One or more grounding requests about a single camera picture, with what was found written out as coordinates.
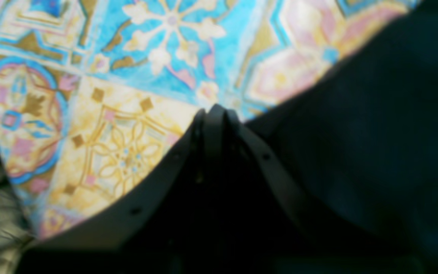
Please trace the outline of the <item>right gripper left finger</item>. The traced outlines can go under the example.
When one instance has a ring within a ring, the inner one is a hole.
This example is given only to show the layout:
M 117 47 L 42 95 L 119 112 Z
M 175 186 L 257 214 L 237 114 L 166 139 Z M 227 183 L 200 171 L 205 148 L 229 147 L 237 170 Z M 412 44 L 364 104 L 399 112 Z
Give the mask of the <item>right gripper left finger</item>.
M 154 170 L 111 207 L 26 250 L 16 274 L 110 273 L 129 257 L 123 247 L 157 214 L 177 183 L 191 154 L 196 151 L 206 111 L 196 113 L 192 124 Z

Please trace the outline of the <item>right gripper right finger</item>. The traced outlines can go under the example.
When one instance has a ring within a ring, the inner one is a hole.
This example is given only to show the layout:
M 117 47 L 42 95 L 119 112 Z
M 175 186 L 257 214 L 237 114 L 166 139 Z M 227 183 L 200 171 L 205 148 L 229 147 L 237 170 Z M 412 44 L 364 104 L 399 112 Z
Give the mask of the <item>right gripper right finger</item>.
M 242 273 L 354 274 L 350 226 L 308 194 L 271 147 L 233 110 L 214 105 L 204 121 L 207 177 L 224 175 L 226 216 L 244 249 Z

